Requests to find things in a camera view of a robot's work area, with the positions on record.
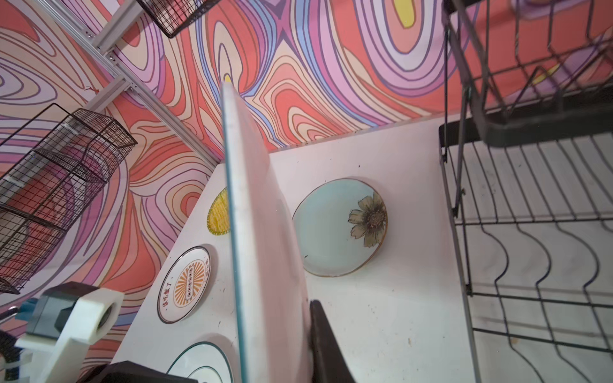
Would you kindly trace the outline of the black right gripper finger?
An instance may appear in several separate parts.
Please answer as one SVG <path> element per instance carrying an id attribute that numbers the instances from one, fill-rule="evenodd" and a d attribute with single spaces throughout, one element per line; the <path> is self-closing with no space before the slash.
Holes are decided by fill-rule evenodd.
<path id="1" fill-rule="evenodd" d="M 310 302 L 311 350 L 315 383 L 355 383 L 325 314 L 322 303 Z"/>

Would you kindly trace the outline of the large orange sunburst plate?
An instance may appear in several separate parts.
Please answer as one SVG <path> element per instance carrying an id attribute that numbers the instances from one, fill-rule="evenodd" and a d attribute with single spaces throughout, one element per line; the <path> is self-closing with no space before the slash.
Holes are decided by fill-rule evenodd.
<path id="1" fill-rule="evenodd" d="M 309 382 L 309 300 L 291 214 L 246 102 L 229 82 L 221 97 L 242 380 Z"/>

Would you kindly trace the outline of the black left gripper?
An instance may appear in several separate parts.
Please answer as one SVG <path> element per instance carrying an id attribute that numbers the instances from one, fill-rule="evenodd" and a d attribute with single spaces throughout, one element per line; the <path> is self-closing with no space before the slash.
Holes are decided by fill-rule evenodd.
<path id="1" fill-rule="evenodd" d="M 197 380 L 162 373 L 133 362 L 94 367 L 78 379 L 79 383 L 197 383 Z"/>

